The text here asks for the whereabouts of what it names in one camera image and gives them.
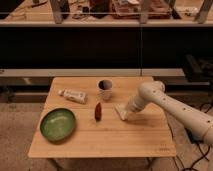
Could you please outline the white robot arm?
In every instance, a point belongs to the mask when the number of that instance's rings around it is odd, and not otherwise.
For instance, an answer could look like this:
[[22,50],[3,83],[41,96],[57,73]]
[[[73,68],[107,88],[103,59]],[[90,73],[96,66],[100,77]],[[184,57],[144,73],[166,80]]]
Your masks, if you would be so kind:
[[136,113],[142,111],[149,103],[163,108],[213,147],[213,117],[166,95],[165,86],[161,81],[142,83],[138,93],[127,103],[125,109],[128,113]]

